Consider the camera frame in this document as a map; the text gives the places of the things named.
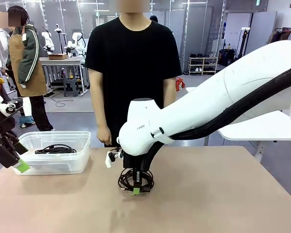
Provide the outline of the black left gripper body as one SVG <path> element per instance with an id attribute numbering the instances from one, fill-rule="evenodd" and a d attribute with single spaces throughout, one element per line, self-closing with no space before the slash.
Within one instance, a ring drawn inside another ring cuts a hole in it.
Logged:
<path id="1" fill-rule="evenodd" d="M 5 116 L 0 111 L 0 135 L 7 136 L 13 143 L 16 141 L 16 134 L 12 131 L 15 124 L 13 116 Z"/>

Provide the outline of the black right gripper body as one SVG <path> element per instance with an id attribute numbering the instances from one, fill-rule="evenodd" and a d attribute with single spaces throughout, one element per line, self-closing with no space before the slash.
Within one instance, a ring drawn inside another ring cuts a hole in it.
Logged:
<path id="1" fill-rule="evenodd" d="M 133 168 L 133 169 L 140 170 L 142 161 L 143 161 L 142 155 L 133 156 L 133 155 L 124 153 L 123 168 Z"/>

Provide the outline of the person's right hand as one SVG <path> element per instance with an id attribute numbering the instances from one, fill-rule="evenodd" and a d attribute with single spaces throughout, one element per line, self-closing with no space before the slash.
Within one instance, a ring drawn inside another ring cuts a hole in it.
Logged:
<path id="1" fill-rule="evenodd" d="M 105 146 L 110 146 L 112 144 L 112 135 L 107 126 L 98 126 L 97 139 Z"/>

